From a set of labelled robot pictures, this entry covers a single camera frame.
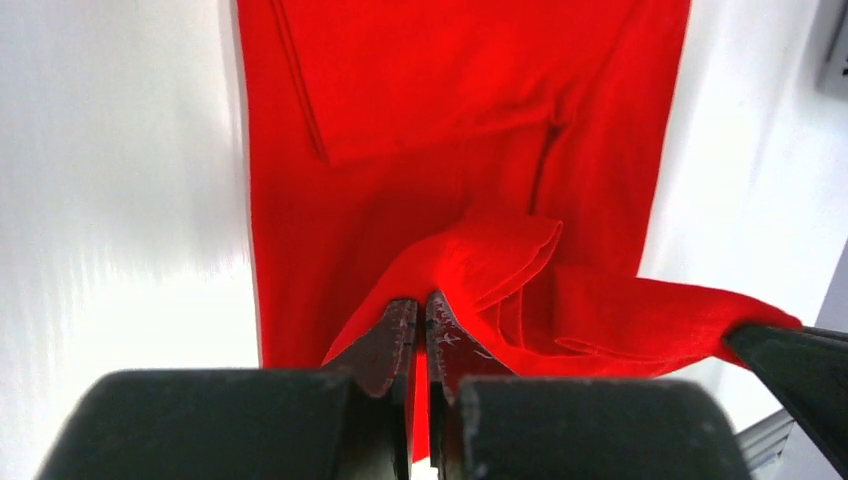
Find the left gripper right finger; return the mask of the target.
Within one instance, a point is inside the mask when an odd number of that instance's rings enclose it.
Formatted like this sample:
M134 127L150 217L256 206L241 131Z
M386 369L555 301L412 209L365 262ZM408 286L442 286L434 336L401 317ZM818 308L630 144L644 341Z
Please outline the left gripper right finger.
M746 479L722 410L672 380L521 377L426 304L430 454L442 479Z

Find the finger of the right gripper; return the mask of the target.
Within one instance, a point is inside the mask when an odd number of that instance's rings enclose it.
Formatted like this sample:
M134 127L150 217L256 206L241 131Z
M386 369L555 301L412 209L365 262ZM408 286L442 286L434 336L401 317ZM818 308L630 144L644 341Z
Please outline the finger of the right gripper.
M779 400L840 474L847 472L847 334L745 325L725 345Z

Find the red t-shirt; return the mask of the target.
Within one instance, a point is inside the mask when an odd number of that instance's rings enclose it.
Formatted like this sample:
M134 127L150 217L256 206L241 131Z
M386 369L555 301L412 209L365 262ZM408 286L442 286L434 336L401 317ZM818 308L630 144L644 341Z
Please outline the red t-shirt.
M261 358L442 291L524 376L654 377L757 299L645 279L686 1L241 1Z

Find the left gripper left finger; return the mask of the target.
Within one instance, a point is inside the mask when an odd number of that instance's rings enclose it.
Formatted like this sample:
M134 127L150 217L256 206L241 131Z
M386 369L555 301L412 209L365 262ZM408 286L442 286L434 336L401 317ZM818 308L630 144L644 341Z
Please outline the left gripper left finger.
M413 300L318 369L122 370L75 407L43 479L406 479Z

